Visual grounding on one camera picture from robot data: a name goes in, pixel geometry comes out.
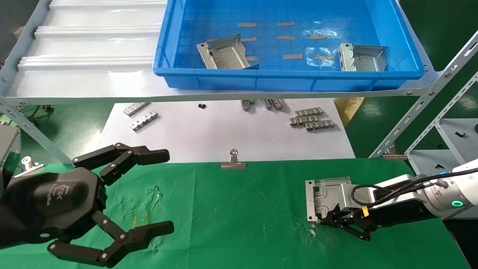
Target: blue plastic bin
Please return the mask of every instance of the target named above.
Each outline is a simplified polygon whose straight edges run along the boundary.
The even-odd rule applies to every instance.
[[[242,22],[257,26],[239,27]],[[244,45],[247,56],[261,58],[251,62],[259,70],[206,69],[196,45],[238,33],[257,38]],[[310,40],[310,33],[327,38]],[[310,55],[334,55],[341,43],[388,46],[387,69],[345,72],[337,56],[317,61]],[[304,58],[284,60],[285,54]],[[395,0],[168,0],[152,68],[171,88],[200,90],[394,90],[424,74]]]

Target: metal shelf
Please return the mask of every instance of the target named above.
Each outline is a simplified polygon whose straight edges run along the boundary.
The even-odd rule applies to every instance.
[[[441,119],[435,125],[460,165],[478,158],[478,133],[474,130],[477,124],[478,119]]]
[[[459,165],[449,149],[412,150],[408,160],[416,174],[427,176],[450,171]]]

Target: metal component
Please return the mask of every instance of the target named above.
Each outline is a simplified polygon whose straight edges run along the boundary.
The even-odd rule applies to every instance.
[[[446,66],[444,69],[445,71],[450,71],[453,69],[454,73],[460,71],[460,69],[469,61],[473,55],[478,51],[478,46],[474,45],[478,42],[478,31],[468,40],[465,46],[457,53],[457,55],[453,58],[452,61]],[[410,151],[416,147],[418,142],[427,134],[430,129],[433,127],[435,123],[437,123],[437,118],[440,119],[444,113],[447,111],[449,106],[451,107],[455,102],[455,98],[461,97],[469,88],[470,86],[476,82],[478,78],[478,73],[476,73],[467,83],[466,85],[458,92],[458,94],[448,103],[448,105],[443,108],[443,110],[437,115],[437,117],[430,123],[427,128],[420,134],[420,136],[413,142],[413,144],[405,151],[405,154],[409,155]],[[372,152],[370,158],[379,157],[388,141],[394,142],[395,139],[408,127],[408,125],[417,117],[420,112],[425,109],[425,107],[433,100],[435,96],[440,93],[440,91],[448,84],[451,78],[445,78],[443,74],[430,86],[424,88],[426,90],[422,93],[422,96],[417,99],[415,104],[408,110],[408,112],[400,119],[400,121],[395,125],[395,127],[390,131],[390,133],[383,139],[383,141],[379,144],[379,146]],[[428,93],[434,92],[435,95],[428,95]]]
[[[316,108],[309,108],[309,109],[304,109],[304,110],[297,110],[295,112],[295,115],[297,117],[303,117],[303,116],[320,116],[324,114],[324,111],[320,107]]]
[[[251,41],[257,41],[257,37],[248,37],[248,38],[241,38],[240,39],[242,42],[251,42]]]
[[[420,136],[418,136],[418,138],[415,139],[415,141],[410,145],[410,147],[408,147],[407,150],[405,150],[405,154],[406,155],[410,155],[411,151],[418,145],[418,143],[428,134],[428,132],[430,130],[433,129],[433,127],[435,127],[435,125],[437,123],[440,122],[440,119],[442,119],[446,112],[448,110],[450,110],[450,108],[473,86],[475,85],[475,83],[477,82],[477,79],[478,79],[478,72],[475,73],[471,78],[470,80],[468,80],[465,84],[464,87],[462,87],[460,89],[460,91],[451,99],[450,102],[448,102],[448,104],[440,111],[440,113],[438,113],[438,115],[430,122],[430,124],[423,130],[423,132],[420,134]],[[441,78],[439,79],[440,83],[444,83],[444,85],[436,85],[436,82],[434,84],[434,87],[433,90],[429,90],[428,92],[434,92],[435,94],[438,94],[441,89],[448,83],[448,79],[446,79],[446,81],[444,81],[445,78]],[[434,95],[433,96],[430,96],[430,95],[423,95],[422,98],[420,98],[419,100],[417,100],[417,102],[415,102],[415,104],[413,105],[413,107],[410,108],[410,110],[405,114],[405,116],[401,119],[401,121],[395,126],[395,128],[392,129],[392,132],[396,132],[397,135],[400,134],[401,132],[403,132],[403,130],[408,126],[408,124],[411,122],[411,120],[416,117],[418,115],[418,113],[420,113],[421,110],[423,110],[427,104],[429,104],[431,102],[431,100],[433,99]],[[391,137],[391,134],[392,132],[385,138],[386,140],[384,141],[388,141]],[[378,152],[380,150],[380,146],[375,149],[375,152]]]
[[[240,22],[238,27],[257,27],[255,22]]]
[[[242,106],[242,109],[245,110],[245,111],[249,110],[249,108],[250,108],[249,100],[241,100],[240,105]]]
[[[251,67],[246,59],[246,47],[240,34],[197,44],[204,65],[208,69],[244,69]]]
[[[228,163],[221,163],[222,169],[244,169],[246,168],[245,163],[238,162],[238,151],[236,149],[232,149],[229,151],[229,162]]]
[[[262,60],[261,57],[257,57],[257,56],[246,56],[246,60],[252,62],[252,61],[260,61]]]
[[[326,39],[327,36],[325,34],[311,34],[309,39]]]
[[[302,54],[284,54],[284,55],[282,55],[282,58],[284,60],[298,60],[298,59],[303,59],[304,55],[302,55]]]
[[[306,123],[318,122],[320,121],[320,119],[317,116],[310,115],[310,116],[304,116],[304,117],[290,118],[289,121],[290,121],[289,122],[290,126],[297,126],[297,125],[302,125]]]
[[[291,26],[294,25],[295,22],[278,22],[277,26],[282,27],[282,26]]]
[[[139,129],[143,128],[146,126],[148,123],[150,123],[152,120],[158,118],[158,112],[151,111],[148,114],[144,115],[140,119],[136,120],[135,122],[130,124],[130,128],[133,131],[138,131]]]
[[[278,35],[279,40],[295,40],[295,35]]]
[[[333,60],[333,59],[335,59],[335,57],[334,56],[315,55],[314,59],[316,59],[316,60]]]
[[[267,109],[272,108],[272,102],[270,99],[261,99],[261,101]]]
[[[272,99],[271,102],[276,110],[281,110],[284,107],[284,103],[280,99]]]
[[[387,67],[385,52],[388,48],[387,46],[342,43],[338,49],[340,70],[383,72]]]
[[[123,110],[123,112],[131,117],[134,114],[138,113],[141,109],[143,109],[145,106],[149,105],[150,103],[134,103],[131,106],[127,107],[127,109]]]
[[[308,132],[313,130],[330,129],[334,127],[335,123],[332,120],[305,124],[305,130]]]

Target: metal bracket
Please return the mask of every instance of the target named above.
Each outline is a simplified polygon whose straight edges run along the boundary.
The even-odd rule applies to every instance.
[[[244,169],[246,168],[245,163],[239,163],[238,162],[238,151],[236,149],[232,149],[229,151],[229,162],[228,163],[222,163],[221,168],[222,169]]]
[[[53,142],[48,139],[38,128],[33,125],[21,112],[7,103],[7,99],[0,95],[0,111],[4,112],[12,121],[29,134],[43,148],[49,151],[55,158],[63,164],[72,164],[68,156],[61,151]]]
[[[402,119],[395,125],[385,139],[372,152],[369,158],[380,157],[388,148],[390,143],[395,142],[397,137],[410,125],[410,123],[425,109],[433,98],[448,84],[448,82],[458,73],[461,68],[478,51],[478,31],[468,40],[465,46],[458,52],[453,60],[446,66],[441,76],[431,85],[425,87],[425,93],[413,104]]]

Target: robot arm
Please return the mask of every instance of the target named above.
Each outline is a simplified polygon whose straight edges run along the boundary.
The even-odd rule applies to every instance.
[[[307,218],[370,241],[379,228],[447,217],[478,205],[477,179],[478,159],[448,173],[402,175],[376,185],[354,185],[350,178],[308,180]]]
[[[171,221],[123,231],[103,214],[106,186],[114,184],[134,165],[169,160],[165,149],[121,143],[73,159],[68,173],[40,173],[14,177],[0,197],[0,249],[56,239],[48,251],[59,259],[113,267],[128,253],[145,249],[150,241],[174,231]],[[91,170],[107,165],[99,176]],[[104,250],[71,245],[98,225],[114,242]]]

